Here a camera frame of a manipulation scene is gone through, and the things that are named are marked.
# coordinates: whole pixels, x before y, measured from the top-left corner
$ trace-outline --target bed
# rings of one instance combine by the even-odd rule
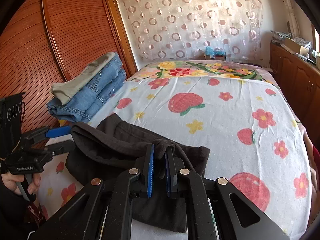
[[[208,147],[205,178],[229,179],[291,239],[306,230],[317,190],[311,143],[263,68],[215,60],[151,63],[88,124],[97,127],[112,113],[179,143]],[[38,199],[46,218],[82,187],[65,168],[66,158],[54,157],[41,174]],[[131,239],[188,238],[135,220],[131,230]]]

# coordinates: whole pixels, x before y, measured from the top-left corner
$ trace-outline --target bed sheet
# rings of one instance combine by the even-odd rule
[[[171,70],[180,73],[170,75]],[[205,178],[229,179],[295,240],[308,223],[311,174],[302,134],[276,86],[267,71],[249,65],[162,62],[126,81],[89,125],[96,127],[115,112],[179,143],[208,147]],[[46,217],[82,187],[65,168],[66,158],[56,156],[44,167],[38,198]],[[188,238],[133,221],[132,239],[142,236]]]

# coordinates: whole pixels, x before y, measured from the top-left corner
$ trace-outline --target silver bolt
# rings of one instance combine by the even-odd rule
[[[91,180],[91,184],[97,186],[101,183],[101,179],[95,178]]]
[[[182,175],[188,175],[188,174],[190,173],[190,171],[189,171],[188,169],[181,169],[181,170],[180,170],[180,173],[181,173]]]
[[[136,174],[138,174],[138,172],[139,172],[139,170],[137,168],[132,168],[132,169],[129,170],[129,173],[131,175],[136,175]]]
[[[226,178],[219,178],[218,183],[220,185],[226,185],[228,183],[228,180]]]

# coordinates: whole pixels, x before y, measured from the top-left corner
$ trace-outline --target denim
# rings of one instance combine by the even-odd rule
[[[118,76],[104,89],[101,90],[96,100],[92,103],[88,110],[85,111],[81,122],[89,122],[89,120],[100,110],[104,103],[123,86],[123,82],[126,78],[124,69],[121,69]]]
[[[85,116],[102,89],[118,76],[122,62],[119,55],[110,60],[74,97],[65,105],[59,99],[53,98],[47,103],[49,114],[70,122],[79,122]]]

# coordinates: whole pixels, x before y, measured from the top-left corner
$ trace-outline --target person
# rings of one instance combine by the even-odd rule
[[[24,175],[1,174],[0,179],[0,236],[1,239],[27,240],[29,233],[35,231],[35,223],[24,223],[28,202],[23,199],[17,186]],[[36,193],[40,186],[39,173],[33,174],[28,187],[29,194]]]

